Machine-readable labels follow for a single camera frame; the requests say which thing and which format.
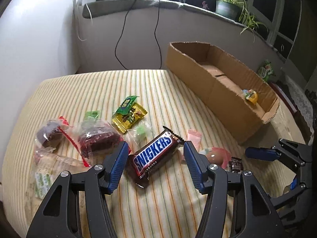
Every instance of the blue gripper pad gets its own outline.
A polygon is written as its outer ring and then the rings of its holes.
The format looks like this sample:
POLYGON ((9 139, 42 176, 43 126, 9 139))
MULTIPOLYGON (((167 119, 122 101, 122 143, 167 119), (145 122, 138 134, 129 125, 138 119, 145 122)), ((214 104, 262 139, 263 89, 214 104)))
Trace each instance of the blue gripper pad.
POLYGON ((128 159, 129 149, 128 143, 120 142, 117 149, 107 157, 104 161, 105 179, 108 181, 107 194, 110 195, 118 188, 124 166, 128 159))
POLYGON ((245 156, 248 158, 259 159, 264 161, 274 161, 280 158, 274 149, 248 147, 245 150, 245 156))
POLYGON ((209 162, 207 157, 199 154, 191 141, 186 141, 184 144, 184 157, 189 173, 191 174, 194 187, 201 194, 207 194, 209 187, 211 187, 208 180, 207 167, 209 162))

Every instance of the snickers bar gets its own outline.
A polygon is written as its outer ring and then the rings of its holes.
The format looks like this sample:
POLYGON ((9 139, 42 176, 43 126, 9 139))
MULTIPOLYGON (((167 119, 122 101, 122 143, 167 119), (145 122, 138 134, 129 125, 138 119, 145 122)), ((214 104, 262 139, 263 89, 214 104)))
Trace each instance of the snickers bar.
POLYGON ((157 170, 183 145, 184 140, 181 137, 164 127, 164 131, 147 145, 128 156, 126 170, 134 177, 137 184, 145 187, 148 185, 149 172, 157 170))

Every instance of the yellow candy wrapper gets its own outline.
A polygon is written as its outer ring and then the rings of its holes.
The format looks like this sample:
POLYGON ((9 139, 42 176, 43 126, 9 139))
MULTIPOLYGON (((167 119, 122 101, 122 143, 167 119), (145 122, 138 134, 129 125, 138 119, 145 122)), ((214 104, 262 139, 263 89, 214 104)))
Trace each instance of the yellow candy wrapper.
POLYGON ((147 111, 141 105, 134 103, 128 114, 115 113, 112 122, 117 126, 119 131, 126 133, 137 120, 142 119, 146 114, 147 111))
POLYGON ((246 100, 249 100, 254 105, 256 105, 258 96, 257 96, 257 93, 253 89, 250 89, 250 90, 244 89, 243 94, 246 100))

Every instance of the striped fabric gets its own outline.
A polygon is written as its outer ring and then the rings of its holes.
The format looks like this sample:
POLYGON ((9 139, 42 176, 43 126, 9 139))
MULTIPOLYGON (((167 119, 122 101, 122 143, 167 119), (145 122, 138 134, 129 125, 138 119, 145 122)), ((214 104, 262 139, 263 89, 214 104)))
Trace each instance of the striped fabric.
MULTIPOLYGON (((203 133, 201 148, 225 148, 233 156, 241 157, 245 168, 255 174, 271 195, 280 195, 293 179, 294 174, 279 162, 247 160, 243 155, 245 147, 269 147, 279 137, 304 142, 282 101, 276 117, 239 146, 213 113, 169 71, 108 71, 50 79, 41 83, 23 108, 4 159, 5 212, 21 237, 28 230, 24 195, 37 128, 61 115, 74 125, 83 120, 86 111, 92 110, 100 110, 101 118, 110 121, 112 113, 131 94, 139 96, 137 101, 148 111, 145 119, 153 127, 153 136, 140 146, 160 133, 162 125, 184 138, 187 129, 193 128, 203 133)), ((68 141, 60 146, 58 154, 80 159, 68 141)), ((118 189, 106 196, 118 237, 194 237, 206 197, 194 189, 188 168, 181 163, 180 151, 152 175, 150 184, 147 189, 140 189, 123 174, 118 189)), ((89 237, 84 198, 81 199, 82 229, 84 236, 89 237)), ((230 230, 232 200, 229 198, 228 202, 223 237, 228 237, 230 230)))

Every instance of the open cardboard box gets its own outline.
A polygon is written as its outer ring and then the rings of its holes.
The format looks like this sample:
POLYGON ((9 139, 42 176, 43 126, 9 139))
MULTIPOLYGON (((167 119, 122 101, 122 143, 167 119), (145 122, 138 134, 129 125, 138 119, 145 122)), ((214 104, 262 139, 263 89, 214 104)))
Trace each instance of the open cardboard box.
POLYGON ((169 44, 166 66, 218 117, 239 142, 245 142, 277 112, 279 100, 273 89, 245 64, 208 43, 169 44), (253 105, 243 89, 254 89, 253 105))

